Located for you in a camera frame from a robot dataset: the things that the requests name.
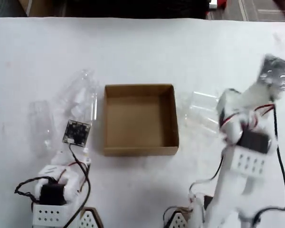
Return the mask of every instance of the perforated panel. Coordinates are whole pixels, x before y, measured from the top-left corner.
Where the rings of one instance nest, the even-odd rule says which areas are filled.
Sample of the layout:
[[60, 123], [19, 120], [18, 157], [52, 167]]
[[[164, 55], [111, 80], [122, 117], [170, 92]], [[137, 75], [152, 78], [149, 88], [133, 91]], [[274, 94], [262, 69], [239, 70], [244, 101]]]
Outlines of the perforated panel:
[[187, 228], [188, 223], [181, 213], [176, 213], [169, 228]]
[[86, 211], [80, 219], [79, 228], [99, 228], [90, 211]]
[[266, 155], [246, 149], [235, 149], [231, 170], [250, 177], [261, 178], [264, 173]]
[[33, 225], [62, 227], [70, 218], [70, 205], [53, 206], [34, 204]]

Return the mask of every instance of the circuit board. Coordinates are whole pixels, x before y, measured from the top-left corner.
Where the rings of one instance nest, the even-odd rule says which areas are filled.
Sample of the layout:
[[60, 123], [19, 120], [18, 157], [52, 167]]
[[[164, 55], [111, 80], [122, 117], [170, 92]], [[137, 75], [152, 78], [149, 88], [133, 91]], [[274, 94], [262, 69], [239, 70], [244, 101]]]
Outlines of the circuit board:
[[71, 142], [71, 144], [85, 147], [90, 129], [91, 125], [89, 124], [69, 120], [67, 122], [66, 131], [63, 136], [62, 142]]

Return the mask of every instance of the gray floor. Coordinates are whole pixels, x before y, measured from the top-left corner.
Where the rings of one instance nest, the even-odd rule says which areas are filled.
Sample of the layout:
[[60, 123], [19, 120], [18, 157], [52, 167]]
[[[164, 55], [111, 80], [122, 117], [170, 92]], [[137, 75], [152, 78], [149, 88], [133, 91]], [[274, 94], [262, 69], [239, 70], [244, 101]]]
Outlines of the gray floor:
[[[18, 0], [0, 0], [0, 17], [24, 16]], [[285, 21], [285, 0], [227, 0], [225, 10], [211, 11], [207, 17], [211, 20]]]
[[285, 21], [285, 0], [227, 0], [225, 10], [208, 14], [212, 20]]

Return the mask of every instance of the white tabletop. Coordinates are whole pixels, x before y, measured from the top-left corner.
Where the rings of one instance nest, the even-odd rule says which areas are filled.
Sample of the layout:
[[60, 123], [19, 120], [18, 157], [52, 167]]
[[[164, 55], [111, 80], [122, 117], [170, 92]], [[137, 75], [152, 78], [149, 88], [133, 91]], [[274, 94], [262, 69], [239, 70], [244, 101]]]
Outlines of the white tabletop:
[[[285, 58], [285, 23], [197, 19], [0, 18], [0, 227], [31, 227], [30, 201], [16, 185], [49, 162], [29, 149], [27, 109], [51, 100], [74, 72], [91, 68], [102, 85], [172, 83], [176, 93], [245, 90], [265, 53]], [[278, 102], [285, 164], [285, 94]], [[108, 158], [90, 145], [92, 194], [106, 228], [161, 228], [171, 205], [188, 205], [188, 187], [211, 176], [223, 143], [192, 139], [172, 157]], [[101, 142], [102, 134], [94, 134]], [[198, 190], [213, 194], [215, 182]], [[256, 204], [284, 205], [277, 159]], [[260, 228], [285, 228], [285, 213], [269, 212]], [[231, 216], [226, 228], [239, 227]]]

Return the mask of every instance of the cardboard box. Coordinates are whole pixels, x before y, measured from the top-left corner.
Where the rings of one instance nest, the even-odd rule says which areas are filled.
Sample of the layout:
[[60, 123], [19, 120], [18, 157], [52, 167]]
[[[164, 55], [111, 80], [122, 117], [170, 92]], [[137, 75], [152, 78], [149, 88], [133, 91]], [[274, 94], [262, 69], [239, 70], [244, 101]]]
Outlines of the cardboard box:
[[104, 155], [174, 155], [179, 147], [172, 85], [106, 85]]

